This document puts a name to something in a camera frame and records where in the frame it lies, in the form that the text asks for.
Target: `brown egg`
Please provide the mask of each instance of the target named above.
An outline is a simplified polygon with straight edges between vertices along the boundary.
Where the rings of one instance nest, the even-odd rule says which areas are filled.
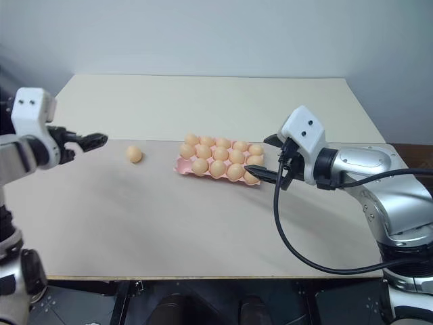
[[[236,141],[233,144],[233,149],[237,149],[240,152],[244,152],[248,149],[248,144],[245,141]]]
[[[232,164],[227,170],[227,177],[231,181],[237,181],[245,173],[245,169],[241,164]]]
[[[247,171],[244,173],[244,179],[245,179],[245,182],[247,184],[250,184],[250,185],[255,184],[255,183],[257,183],[259,181],[258,178],[254,177],[253,175],[251,175]]]
[[[196,152],[198,158],[207,159],[212,156],[212,150],[208,146],[205,146],[204,144],[198,145],[196,148]]]
[[[239,150],[233,150],[229,153],[229,159],[233,164],[243,164],[245,156]]]
[[[209,171],[214,178],[220,178],[225,173],[226,168],[225,163],[221,160],[216,160],[211,164]]]
[[[192,163],[191,169],[197,176],[203,176],[203,174],[208,170],[208,167],[208,162],[203,158],[199,158]]]
[[[188,133],[185,136],[185,143],[189,144],[190,146],[195,146],[196,144],[199,144],[200,141],[196,135],[194,135],[193,133]]]
[[[189,144],[181,144],[180,154],[185,159],[190,159],[192,156],[196,154],[196,149]]]
[[[215,141],[211,137],[200,137],[200,143],[212,147],[215,144]]]
[[[231,147],[231,142],[230,140],[225,139],[224,137],[219,137],[218,139],[216,139],[215,144],[218,147],[224,147],[226,149],[229,149]]]
[[[137,146],[129,146],[127,148],[127,157],[132,163],[138,163],[143,158],[143,153]]]
[[[263,147],[260,144],[252,144],[248,151],[255,156],[260,156],[263,154]]]
[[[215,160],[227,160],[229,158],[229,152],[224,147],[216,147],[213,157]]]
[[[257,165],[257,166],[263,166],[263,157],[262,156],[249,156],[246,159],[247,165]]]

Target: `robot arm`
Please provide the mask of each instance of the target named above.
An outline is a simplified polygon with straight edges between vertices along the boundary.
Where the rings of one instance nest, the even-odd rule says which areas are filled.
[[[22,249],[22,233],[12,224],[3,186],[74,159],[76,142],[86,152],[103,146],[108,137],[94,133],[81,137],[63,127],[48,127],[55,98],[40,88],[21,88],[12,113],[1,109],[0,128],[0,324],[26,324],[30,298],[45,290],[47,279],[39,255]]]
[[[427,310],[426,306],[430,306],[425,312],[426,319],[433,322],[433,199],[409,175],[421,172],[433,175],[433,171],[406,169],[389,145],[340,144],[330,148],[321,123],[305,106],[297,108],[265,143],[281,148],[279,172],[254,165],[245,168],[257,178],[276,184],[275,221],[291,252],[310,266],[329,273],[358,274],[384,268],[384,280],[389,283],[387,302],[392,305],[401,301],[401,297],[422,301],[416,307]],[[282,175],[283,170],[287,171],[286,176]],[[383,262],[373,267],[339,270],[322,267],[299,254],[283,234],[278,213],[279,189],[287,190],[293,179],[323,190],[340,188],[357,199]],[[410,306],[415,315],[417,309]],[[401,306],[388,308],[392,310],[389,319],[398,317],[395,307]]]

